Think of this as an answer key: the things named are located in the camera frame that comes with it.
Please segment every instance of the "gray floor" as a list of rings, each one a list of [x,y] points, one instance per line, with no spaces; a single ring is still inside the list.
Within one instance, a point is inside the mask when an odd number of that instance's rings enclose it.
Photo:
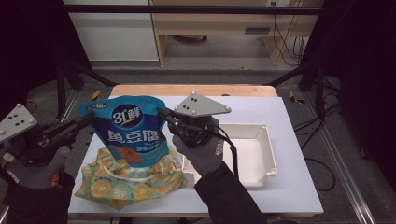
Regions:
[[[281,63],[277,67],[270,64],[262,41],[255,37],[209,37],[206,42],[196,38],[175,37],[169,41],[166,60],[163,67],[157,63],[123,63],[122,68],[112,63],[93,63],[97,72],[111,80],[121,83],[191,83],[191,84],[262,84],[286,74],[294,66]],[[107,98],[111,88],[84,77],[86,86],[83,91],[69,92],[78,94],[76,105],[91,99],[95,90],[101,90],[101,98]],[[311,120],[309,104],[301,105],[289,100],[293,91],[296,99],[309,102],[312,93],[299,92],[295,86],[299,78],[288,80],[277,87],[277,93],[284,99],[291,123],[293,125]],[[37,104],[34,116],[40,123],[52,122],[56,116],[56,85],[50,82],[29,93],[29,101]],[[326,107],[337,104],[333,95],[326,98]],[[75,118],[76,112],[71,111],[69,118]],[[297,132],[301,145],[308,134],[317,127],[317,123]],[[360,149],[350,131],[342,111],[335,110],[326,117],[325,130],[345,161],[363,200],[366,202],[376,223],[396,223],[396,194],[382,176],[374,161],[361,158]],[[67,172],[73,176],[78,173],[87,143],[91,141],[89,129],[81,131],[74,150],[66,164]],[[323,162],[335,172],[336,183],[329,191],[318,191],[324,213],[311,218],[294,219],[298,223],[364,223],[358,219],[351,203],[351,195],[337,173],[336,165],[329,154],[329,146],[323,135],[317,133],[302,149],[306,158]],[[326,189],[332,184],[331,174],[315,162],[307,161],[307,166],[317,188]],[[0,196],[4,196],[4,183],[0,182]],[[210,223],[210,220],[191,219],[193,223]],[[71,217],[69,223],[109,223],[108,218]],[[176,219],[139,218],[135,223],[177,223]]]

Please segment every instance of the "gloved hand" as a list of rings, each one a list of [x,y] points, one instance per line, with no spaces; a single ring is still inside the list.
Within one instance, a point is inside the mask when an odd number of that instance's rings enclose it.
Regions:
[[[213,123],[219,126],[217,119],[213,119]],[[215,133],[219,133],[218,128],[215,128]],[[172,142],[175,144],[176,150],[189,159],[201,176],[215,171],[222,164],[224,140],[216,136],[213,136],[204,146],[195,148],[186,147],[177,135],[173,136]]]
[[[51,189],[56,187],[52,181],[56,181],[56,175],[64,169],[69,152],[69,147],[60,147],[46,166],[25,166],[13,161],[5,169],[18,185],[29,189]]]

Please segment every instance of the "person's left hand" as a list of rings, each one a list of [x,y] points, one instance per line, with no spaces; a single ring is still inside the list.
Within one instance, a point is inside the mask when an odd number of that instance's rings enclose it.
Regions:
[[[57,187],[57,175],[64,169],[70,148],[60,147],[46,166],[26,166],[13,161],[5,169],[15,183],[29,189],[51,189]]]

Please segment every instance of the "white tabletop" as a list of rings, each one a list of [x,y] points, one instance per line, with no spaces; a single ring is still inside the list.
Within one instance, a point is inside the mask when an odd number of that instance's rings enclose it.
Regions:
[[[185,96],[156,96],[168,108],[174,108]],[[289,115],[280,97],[209,96],[232,108],[230,114],[214,116],[220,123],[266,124],[277,166],[277,175],[269,177],[265,186],[250,189],[249,193],[265,214],[279,217],[311,217],[323,213],[312,178],[292,129]],[[164,125],[167,139],[172,134]],[[81,167],[96,158],[103,143],[95,135]],[[82,183],[81,172],[76,178],[73,193]],[[146,200],[120,211],[105,204],[72,196],[69,215],[88,217],[202,217],[208,216],[207,206],[191,184],[160,199]]]

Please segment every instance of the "blue snack bag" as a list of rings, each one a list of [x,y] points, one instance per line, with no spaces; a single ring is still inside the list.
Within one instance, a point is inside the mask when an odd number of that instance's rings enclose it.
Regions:
[[[115,160],[149,167],[169,154],[157,107],[165,109],[165,103],[152,96],[120,96],[87,102],[77,111],[82,117],[93,112],[92,128]]]

